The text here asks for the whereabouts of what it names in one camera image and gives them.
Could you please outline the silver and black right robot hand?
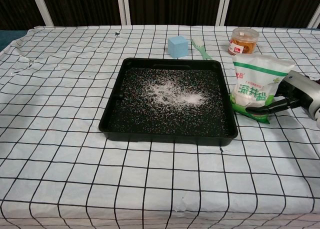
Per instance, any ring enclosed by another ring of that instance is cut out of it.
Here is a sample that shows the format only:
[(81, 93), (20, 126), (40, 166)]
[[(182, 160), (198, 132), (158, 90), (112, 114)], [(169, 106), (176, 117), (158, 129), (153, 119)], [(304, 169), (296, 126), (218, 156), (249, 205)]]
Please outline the silver and black right robot hand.
[(284, 99), (269, 105), (247, 107), (250, 114), (266, 115), (301, 107), (314, 121), (320, 121), (320, 84), (297, 71), (290, 71), (279, 84), (275, 95)]

